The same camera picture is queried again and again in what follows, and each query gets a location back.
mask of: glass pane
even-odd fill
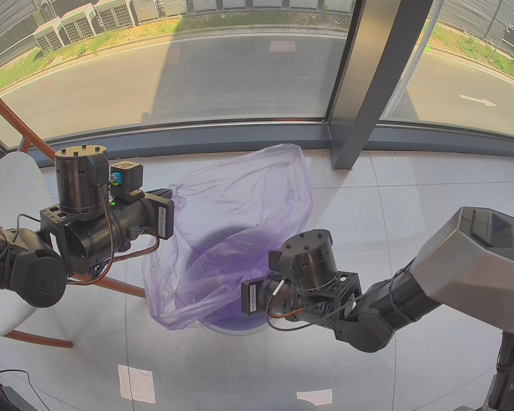
[[[64,24],[48,21],[53,27],[32,50],[25,44],[0,63],[0,94],[45,139],[202,120],[322,120],[355,6],[355,0],[50,1],[48,11]],[[0,139],[10,147],[20,141],[1,118]]]
[[[514,136],[514,0],[445,0],[390,119]]]

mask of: trash bag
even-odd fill
[[[174,234],[142,267],[152,318],[170,330],[223,324],[230,334],[265,323],[264,313],[242,314],[240,284],[266,275],[268,252],[302,231],[310,216],[301,148],[267,147],[196,170],[169,187]]]

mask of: asphalt road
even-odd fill
[[[43,138],[207,118],[320,117],[343,46],[335,37],[289,34],[174,41],[99,56],[3,97]],[[514,135],[514,84],[425,53],[393,116]],[[9,146],[20,140],[1,117],[0,138]]]
[[[465,62],[425,53],[392,116],[514,135],[514,83]]]

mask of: chair backrest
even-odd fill
[[[0,225],[16,226],[17,215],[39,217],[41,209],[51,205],[48,188],[36,162],[22,152],[11,152],[0,159]],[[21,226],[38,229],[38,223],[21,220]],[[15,292],[0,290],[0,336],[11,332],[34,311]]]

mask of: curb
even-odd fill
[[[97,50],[97,53],[94,54],[93,52],[89,51],[84,53],[83,55],[79,57],[73,57],[68,58],[65,61],[61,61],[60,63],[57,63],[55,65],[48,65],[46,68],[39,70],[33,74],[29,74],[28,76],[25,76],[22,79],[16,80],[13,84],[5,86],[4,88],[0,89],[0,94],[7,94],[8,92],[11,92],[15,90],[16,88],[19,88],[20,85],[23,85],[26,82],[30,82],[32,79],[36,79],[39,76],[42,76],[46,74],[49,70],[55,69],[59,70],[61,68],[69,67],[72,64],[82,63],[84,61],[88,61],[89,59],[96,58],[99,55],[106,55],[108,53],[112,53],[116,51],[119,48],[131,48],[133,45],[141,44],[141,45],[158,45],[161,43],[165,43],[168,41],[171,41],[173,38],[175,39],[186,39],[186,38],[198,38],[198,36],[194,36],[195,33],[207,33],[212,32],[215,34],[217,31],[231,31],[232,33],[251,33],[254,30],[266,30],[266,29],[284,29],[286,33],[294,33],[300,32],[300,33],[311,33],[311,31],[316,32],[331,32],[331,36],[336,36],[333,32],[339,32],[343,35],[339,36],[345,36],[347,34],[347,31],[337,28],[334,26],[302,26],[302,25],[279,25],[279,24],[261,24],[261,25],[247,25],[247,26],[220,26],[220,27],[204,27],[202,29],[193,29],[193,30],[187,30],[180,33],[166,33],[164,35],[160,35],[157,37],[152,38],[141,38],[141,39],[135,39],[133,41],[128,41],[126,43],[121,43],[118,45],[110,45],[108,47],[103,47],[102,49]]]
[[[432,46],[427,46],[427,47],[429,47],[431,50],[433,50],[435,52],[439,51],[441,53],[445,53],[447,55],[452,55],[453,57],[460,58],[460,59],[463,59],[463,60],[468,61],[470,63],[473,63],[477,67],[485,68],[485,69],[487,69],[489,71],[497,73],[498,75],[503,76],[506,79],[510,79],[511,81],[514,82],[514,77],[513,76],[510,76],[509,74],[506,74],[506,73],[500,71],[499,69],[496,69],[495,67],[491,67],[491,66],[489,66],[487,64],[481,63],[480,61],[476,61],[475,59],[472,59],[472,58],[464,57],[464,56],[459,55],[458,53],[455,53],[455,52],[452,52],[452,51],[445,51],[443,49],[439,49],[437,47],[432,47]]]

